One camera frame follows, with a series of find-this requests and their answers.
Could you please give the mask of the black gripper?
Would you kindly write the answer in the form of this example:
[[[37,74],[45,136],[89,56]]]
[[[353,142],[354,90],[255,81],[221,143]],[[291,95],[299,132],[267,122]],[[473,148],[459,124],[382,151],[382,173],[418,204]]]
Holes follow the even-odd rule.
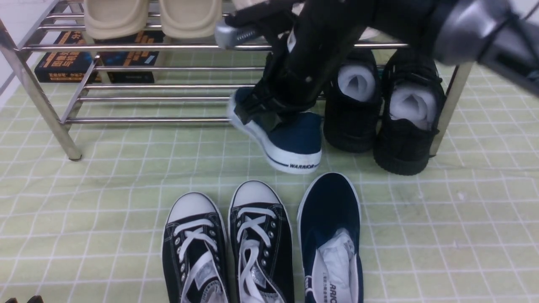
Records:
[[[264,0],[217,22],[214,38],[232,49],[257,37],[273,58],[239,112],[298,112],[314,104],[322,86],[372,24],[374,0]]]

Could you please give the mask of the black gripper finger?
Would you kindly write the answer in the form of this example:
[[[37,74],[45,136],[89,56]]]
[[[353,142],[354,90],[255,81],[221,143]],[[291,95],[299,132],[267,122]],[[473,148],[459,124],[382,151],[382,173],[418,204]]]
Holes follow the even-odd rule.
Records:
[[[32,298],[30,298],[27,303],[44,303],[42,296],[40,295],[34,295]]]

